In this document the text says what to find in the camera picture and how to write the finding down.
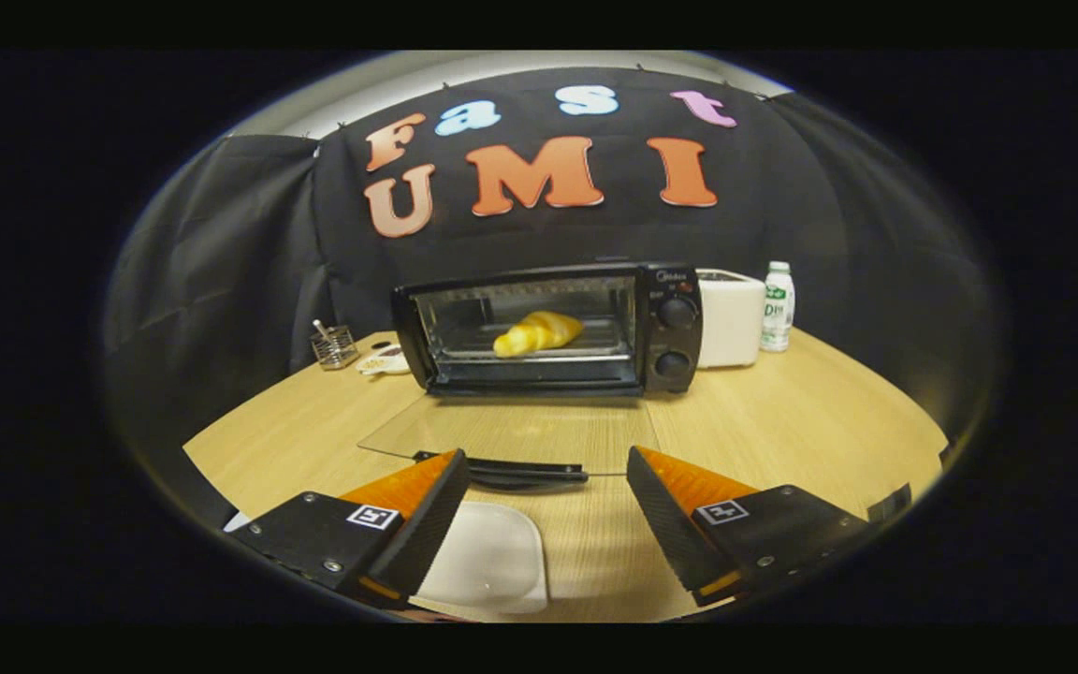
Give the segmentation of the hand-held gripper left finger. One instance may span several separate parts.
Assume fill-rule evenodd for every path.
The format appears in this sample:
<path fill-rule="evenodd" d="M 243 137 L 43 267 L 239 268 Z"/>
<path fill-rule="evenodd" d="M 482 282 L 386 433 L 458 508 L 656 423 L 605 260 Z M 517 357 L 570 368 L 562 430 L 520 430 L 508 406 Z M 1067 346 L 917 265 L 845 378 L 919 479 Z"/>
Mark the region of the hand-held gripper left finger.
<path fill-rule="evenodd" d="M 470 483 L 468 458 L 454 449 L 342 496 L 305 491 L 243 524 L 237 540 L 329 592 L 404 609 Z"/>

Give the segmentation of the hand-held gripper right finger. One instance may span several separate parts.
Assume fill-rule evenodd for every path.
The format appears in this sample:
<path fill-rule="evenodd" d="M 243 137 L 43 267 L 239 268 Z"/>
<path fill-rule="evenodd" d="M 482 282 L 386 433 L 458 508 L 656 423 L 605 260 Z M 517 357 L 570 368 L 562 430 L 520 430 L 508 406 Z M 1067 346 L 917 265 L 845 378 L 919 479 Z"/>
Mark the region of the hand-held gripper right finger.
<path fill-rule="evenodd" d="M 628 449 L 626 482 L 700 607 L 803 583 L 877 532 L 799 486 L 756 489 L 651 448 Z"/>

